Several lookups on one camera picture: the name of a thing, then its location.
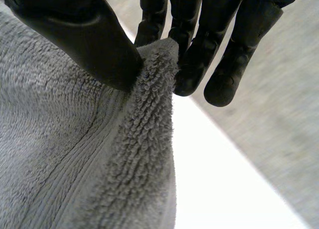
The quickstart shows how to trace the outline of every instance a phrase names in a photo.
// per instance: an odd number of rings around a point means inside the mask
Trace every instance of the gray towel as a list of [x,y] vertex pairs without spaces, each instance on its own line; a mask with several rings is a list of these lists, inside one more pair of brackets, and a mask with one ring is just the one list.
[[178,45],[139,52],[132,93],[108,88],[0,3],[0,229],[174,227]]

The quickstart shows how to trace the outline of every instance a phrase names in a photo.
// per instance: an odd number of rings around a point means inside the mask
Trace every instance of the gloved hand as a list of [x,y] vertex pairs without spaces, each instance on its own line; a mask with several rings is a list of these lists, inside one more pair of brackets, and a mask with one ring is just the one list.
[[[196,90],[239,8],[223,58],[204,90],[210,104],[228,105],[260,40],[283,14],[281,8],[293,1],[170,0],[173,20],[168,36],[179,44],[175,94],[189,96]],[[201,2],[199,28],[192,40]],[[167,0],[141,0],[140,5],[143,16],[136,46],[160,39],[167,12]]]
[[106,0],[4,0],[95,79],[129,91],[142,59]]

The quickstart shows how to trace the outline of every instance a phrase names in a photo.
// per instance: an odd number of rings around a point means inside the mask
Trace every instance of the gray fabric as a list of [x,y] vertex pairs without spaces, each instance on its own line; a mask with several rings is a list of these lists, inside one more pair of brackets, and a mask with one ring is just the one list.
[[0,228],[172,229],[177,44],[140,48],[145,66],[126,94],[2,3],[0,25]]

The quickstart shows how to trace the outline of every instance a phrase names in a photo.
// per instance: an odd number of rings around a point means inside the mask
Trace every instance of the towel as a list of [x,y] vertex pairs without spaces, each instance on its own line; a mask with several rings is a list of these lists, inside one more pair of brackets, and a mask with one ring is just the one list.
[[138,49],[144,67],[128,94],[3,3],[0,26],[0,229],[174,228],[177,43]]

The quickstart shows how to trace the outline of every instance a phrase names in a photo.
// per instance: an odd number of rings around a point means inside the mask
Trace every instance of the terry cloth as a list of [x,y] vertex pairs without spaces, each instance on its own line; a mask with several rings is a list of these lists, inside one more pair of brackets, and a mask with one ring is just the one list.
[[0,229],[172,229],[177,43],[139,48],[127,94],[3,3],[0,26]]

